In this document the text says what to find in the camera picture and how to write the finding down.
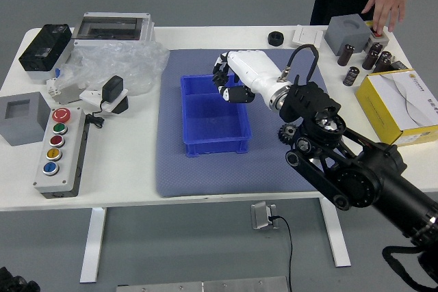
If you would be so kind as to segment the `person's left hand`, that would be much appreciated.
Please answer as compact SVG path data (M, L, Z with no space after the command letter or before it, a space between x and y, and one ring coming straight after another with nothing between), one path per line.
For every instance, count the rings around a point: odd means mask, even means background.
M368 0L361 13L368 13L374 8L373 30L377 34L382 34L386 23L388 23L388 31L392 32L396 24L404 20L406 4L407 0Z

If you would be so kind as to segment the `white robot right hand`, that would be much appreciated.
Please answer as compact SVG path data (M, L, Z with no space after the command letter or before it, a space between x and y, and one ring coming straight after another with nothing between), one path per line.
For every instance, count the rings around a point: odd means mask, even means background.
M212 81L229 103L250 103L260 94L272 111L284 104L291 82L263 51L229 51L216 60Z

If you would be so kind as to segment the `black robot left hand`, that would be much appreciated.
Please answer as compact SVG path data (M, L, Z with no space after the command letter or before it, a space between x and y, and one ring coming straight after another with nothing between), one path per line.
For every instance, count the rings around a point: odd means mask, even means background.
M1 292L40 292L34 281L26 281L22 276L13 276L6 267L1 268Z

